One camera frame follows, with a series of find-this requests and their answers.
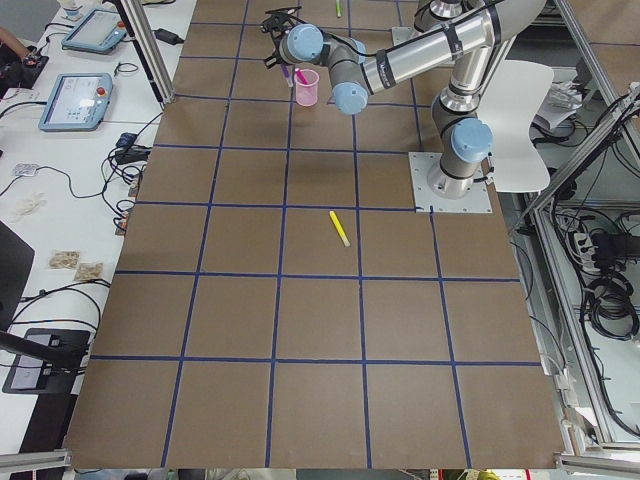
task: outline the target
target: black monitor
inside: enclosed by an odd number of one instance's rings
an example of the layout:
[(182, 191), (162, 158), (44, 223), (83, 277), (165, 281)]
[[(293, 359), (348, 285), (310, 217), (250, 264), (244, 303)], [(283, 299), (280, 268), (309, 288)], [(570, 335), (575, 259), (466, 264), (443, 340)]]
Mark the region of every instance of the black monitor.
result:
[(0, 221), (0, 349), (16, 354), (5, 393), (71, 390), (89, 332), (32, 328), (24, 337), (7, 333), (31, 273), (34, 250)]

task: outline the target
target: device screen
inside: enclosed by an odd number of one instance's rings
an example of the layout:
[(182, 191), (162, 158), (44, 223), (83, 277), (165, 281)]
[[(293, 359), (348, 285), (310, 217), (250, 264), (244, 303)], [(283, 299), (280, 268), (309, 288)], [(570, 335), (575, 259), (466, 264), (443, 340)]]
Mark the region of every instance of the device screen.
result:
[(49, 110), (46, 123), (86, 123), (95, 106), (101, 77), (65, 77)]
[(112, 12), (96, 11), (71, 38), (76, 43), (101, 45), (118, 25), (120, 17)]

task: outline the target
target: yellow marker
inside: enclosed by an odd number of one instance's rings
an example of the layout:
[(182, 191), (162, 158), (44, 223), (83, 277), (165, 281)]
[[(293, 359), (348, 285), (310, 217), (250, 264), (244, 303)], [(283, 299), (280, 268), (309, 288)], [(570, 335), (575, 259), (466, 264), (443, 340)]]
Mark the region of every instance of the yellow marker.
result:
[(334, 212), (333, 210), (329, 211), (329, 216), (331, 217), (333, 226), (336, 227), (336, 232), (338, 232), (338, 235), (340, 235), (340, 238), (342, 239), (342, 243), (344, 243), (344, 246), (350, 247), (351, 243), (349, 243), (347, 234), (344, 233), (344, 228), (342, 228), (342, 225), (340, 224), (340, 220), (338, 220), (338, 216), (336, 215), (336, 212)]

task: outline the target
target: plastic cup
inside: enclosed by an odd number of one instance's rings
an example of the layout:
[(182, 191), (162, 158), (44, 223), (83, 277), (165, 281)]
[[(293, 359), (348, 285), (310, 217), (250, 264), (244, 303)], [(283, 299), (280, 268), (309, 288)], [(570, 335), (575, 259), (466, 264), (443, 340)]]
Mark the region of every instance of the plastic cup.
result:
[(311, 107), (318, 102), (318, 82), (320, 81), (320, 75), (308, 68), (300, 70), (300, 73), (307, 83), (303, 83), (300, 75), (294, 74), (296, 82), (296, 103), (302, 107)]

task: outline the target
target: white table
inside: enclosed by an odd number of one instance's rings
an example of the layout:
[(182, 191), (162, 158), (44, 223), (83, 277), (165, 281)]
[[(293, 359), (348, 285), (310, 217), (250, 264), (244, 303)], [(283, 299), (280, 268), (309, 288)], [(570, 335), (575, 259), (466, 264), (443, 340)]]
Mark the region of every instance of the white table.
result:
[[(182, 38), (187, 33), (196, 0), (178, 0), (175, 4), (146, 8), (152, 28), (171, 30)], [(59, 14), (52, 20), (61, 21)], [(54, 31), (49, 28), (44, 36)], [(96, 193), (103, 185), (100, 164), (123, 132), (137, 132), (142, 125), (160, 112), (142, 70), (135, 49), (130, 43), (121, 43), (109, 55), (101, 56), (84, 52), (72, 52), (60, 48), (62, 35), (51, 37), (45, 53), (50, 61), (33, 91), (22, 90), (11, 100), (0, 102), (0, 110), (17, 101), (46, 100), (59, 73), (106, 72), (113, 74), (117, 63), (132, 62), (140, 66), (135, 75), (118, 75), (114, 81), (114, 93), (105, 121), (95, 132), (45, 133), (38, 130), (41, 107), (16, 109), (0, 120), (0, 191), (13, 179), (11, 172), (18, 163), (48, 165), (67, 172), (73, 179), (78, 195)], [(178, 64), (181, 45), (159, 44), (160, 51), (171, 76)], [(159, 119), (147, 128), (139, 143), (151, 145)], [(18, 222), (12, 211), (16, 204), (33, 193), (42, 193), (44, 203), (31, 215)], [(117, 180), (110, 184), (106, 198), (111, 204), (127, 197), (128, 186)], [(67, 179), (56, 172), (44, 170), (35, 177), (21, 178), (0, 198), (0, 219), (34, 248), (36, 255), (25, 295), (34, 295), (40, 289), (52, 289), (73, 281), (74, 272), (47, 268), (53, 250), (79, 250), (81, 261), (101, 261), (105, 264), (103, 278), (110, 280), (122, 247), (122, 237), (114, 234), (113, 212), (99, 197), (75, 199), (67, 188)], [(85, 286), (103, 307), (108, 291), (100, 286)], [(25, 311), (20, 320), (73, 318), (94, 323), (95, 307), (82, 296), (59, 293), (36, 302)], [(43, 325), (16, 325), (10, 332), (23, 335), (30, 327), (86, 329), (71, 323)], [(13, 355), (0, 351), (0, 363), (10, 364)], [(0, 367), (0, 382), (4, 383), (8, 368)], [(82, 377), (74, 386), (79, 391)], [(36, 395), (8, 395), (0, 393), (0, 455), (17, 453), (24, 438)]]

